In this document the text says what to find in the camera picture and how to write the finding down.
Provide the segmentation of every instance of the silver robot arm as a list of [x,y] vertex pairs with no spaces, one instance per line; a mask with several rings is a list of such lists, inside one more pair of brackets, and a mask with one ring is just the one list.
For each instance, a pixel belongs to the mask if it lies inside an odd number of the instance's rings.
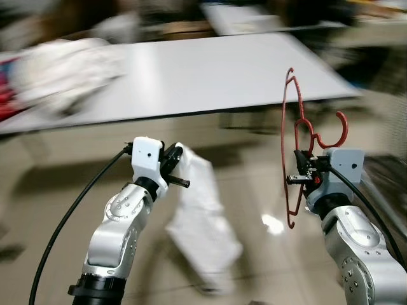
[[302,176],[288,176],[287,182],[305,183],[307,206],[322,220],[326,249],[341,271],[347,304],[406,305],[407,273],[390,255],[383,233],[351,204],[354,195],[348,186],[323,170],[331,166],[358,184],[364,153],[330,148],[323,157],[307,158],[298,151],[296,157]]
[[68,293],[75,305],[120,305],[132,268],[137,240],[157,198],[170,183],[188,187],[189,181],[171,176],[183,153],[181,144],[166,151],[147,137],[133,142],[133,183],[114,195],[104,209],[102,224],[90,240],[82,275]]

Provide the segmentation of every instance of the black cable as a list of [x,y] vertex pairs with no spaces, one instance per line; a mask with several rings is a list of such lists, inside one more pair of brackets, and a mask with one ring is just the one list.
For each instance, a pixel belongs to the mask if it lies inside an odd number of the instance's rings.
[[92,188],[92,186],[99,180],[99,178],[112,166],[121,156],[123,156],[125,153],[131,153],[129,152],[130,148],[129,144],[127,147],[123,148],[122,151],[120,151],[115,157],[113,157],[109,163],[88,183],[88,185],[83,189],[82,193],[76,198],[75,202],[71,205],[71,207],[68,209],[62,220],[59,222],[59,225],[55,229],[54,233],[52,234],[50,241],[48,242],[44,254],[41,258],[41,261],[38,264],[38,268],[36,271],[36,275],[34,277],[34,281],[32,282],[32,287],[31,287],[31,292],[30,292],[30,300],[29,300],[29,305],[34,305],[35,300],[36,300],[36,294],[37,294],[37,288],[39,284],[39,278],[41,277],[41,273],[44,270],[45,262],[51,252],[52,246],[55,243],[55,240],[57,239],[59,233],[61,232],[62,228],[64,227],[65,223],[67,222],[68,218],[72,215],[74,212],[75,208],[79,205],[83,197],[89,192],[89,190]]
[[342,175],[340,172],[338,172],[336,169],[334,169],[331,165],[328,166],[328,170],[333,173],[335,176],[337,176],[344,184],[346,184],[359,199],[364,203],[366,208],[369,209],[369,211],[373,214],[374,218],[376,219],[377,223],[381,227],[381,229],[384,232],[384,235],[386,235],[387,239],[389,240],[390,244],[392,245],[392,248],[394,250],[394,253],[397,257],[397,260],[399,263],[402,265],[403,268],[406,268],[406,265],[404,263],[403,256],[401,255],[400,249],[397,246],[396,241],[394,240],[393,236],[390,234],[389,229],[383,222],[383,220],[380,218],[380,216],[377,214],[375,208],[371,205],[371,203],[368,201],[368,199],[358,190],[355,185],[351,183],[344,175]]

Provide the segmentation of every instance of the wire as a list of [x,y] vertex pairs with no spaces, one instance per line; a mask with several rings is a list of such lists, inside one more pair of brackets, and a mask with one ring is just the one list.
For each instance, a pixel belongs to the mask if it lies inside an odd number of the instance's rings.
[[44,254],[41,258],[41,261],[38,264],[38,268],[36,271],[36,275],[34,277],[34,281],[32,282],[32,287],[31,287],[31,292],[30,292],[30,299],[29,299],[29,305],[34,305],[35,300],[36,300],[36,294],[37,294],[37,289],[38,289],[38,284],[39,284],[39,279],[41,277],[41,273],[44,270],[44,266],[46,263],[46,260],[51,252],[52,246],[55,243],[55,240],[57,240],[57,237],[59,233],[61,232],[62,228],[64,227],[65,223],[67,222],[68,218],[72,215],[72,213],[75,211],[75,208],[79,205],[83,197],[89,192],[89,190],[92,188],[92,186],[99,180],[99,178],[125,153],[128,153],[129,146],[123,148],[116,156],[114,156],[109,163],[88,183],[88,185],[83,189],[82,193],[76,198],[74,203],[71,205],[71,207],[68,209],[62,220],[59,222],[59,225],[55,229],[54,233],[52,234],[50,241],[48,242]]
[[375,208],[373,208],[373,206],[368,201],[368,199],[360,192],[360,190],[358,190],[357,187],[355,187],[355,185],[353,185],[351,183],[351,181],[349,181],[344,175],[342,175],[340,172],[338,172],[336,169],[334,169],[331,165],[328,166],[328,170],[331,173],[333,173],[335,176],[337,176],[344,184],[346,184],[355,193],[355,195],[357,197],[359,197],[359,199],[364,203],[366,208],[368,208],[368,210],[373,214],[377,223],[379,224],[379,226],[383,230],[384,234],[386,235],[387,239],[389,240],[390,244],[392,245],[392,248],[397,257],[397,260],[399,261],[399,263],[402,265],[403,268],[406,268],[403,256],[401,255],[400,249],[397,246],[396,241],[394,240],[393,236],[390,234],[389,229],[387,228],[387,226],[385,225],[383,220],[380,218],[380,216],[377,214]]

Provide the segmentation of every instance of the tiled floor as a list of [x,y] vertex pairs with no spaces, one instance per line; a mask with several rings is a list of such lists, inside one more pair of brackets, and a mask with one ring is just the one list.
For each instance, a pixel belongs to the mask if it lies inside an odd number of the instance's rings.
[[[381,95],[367,93],[358,103],[367,105],[370,112],[347,113],[347,146],[369,152],[383,150],[378,137],[385,116],[382,101]],[[323,119],[316,127],[322,138],[332,142],[340,132],[333,113],[319,116]],[[237,119],[243,121],[245,116]],[[124,141],[147,135],[168,144],[182,142],[213,163],[226,216],[244,253],[232,268],[234,293],[217,297],[200,294],[193,287],[199,281],[189,275],[183,257],[165,234],[165,225],[177,205],[177,189],[171,187],[143,231],[122,304],[244,305],[255,300],[272,305],[345,305],[336,266],[324,248],[319,218],[302,208],[296,227],[290,230],[286,226],[279,135],[220,130],[217,123],[218,115],[205,115],[44,132],[39,139],[46,148],[35,148],[34,158],[25,146],[38,140],[35,135],[1,142],[0,217],[9,231],[0,246],[25,246],[15,261],[0,262],[1,304],[27,304],[44,247],[68,206]],[[292,130],[287,132],[286,142],[291,156]],[[292,157],[288,163],[288,169],[293,168]],[[83,200],[48,259],[37,304],[72,302],[67,288],[81,274],[88,242],[100,223],[104,205],[131,176],[132,169],[124,158]],[[267,232],[261,222],[263,214],[284,223],[282,234]]]

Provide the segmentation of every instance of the white cloth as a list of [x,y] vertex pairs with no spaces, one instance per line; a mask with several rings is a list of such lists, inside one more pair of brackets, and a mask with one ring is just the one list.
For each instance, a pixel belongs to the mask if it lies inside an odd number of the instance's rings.
[[205,282],[212,294],[230,291],[229,268],[242,253],[242,246],[223,215],[212,165],[191,149],[184,152],[176,175],[190,180],[181,189],[180,204],[167,232]]
[[25,50],[11,73],[11,87],[23,107],[42,105],[66,112],[122,75],[118,46],[97,38],[59,39]]

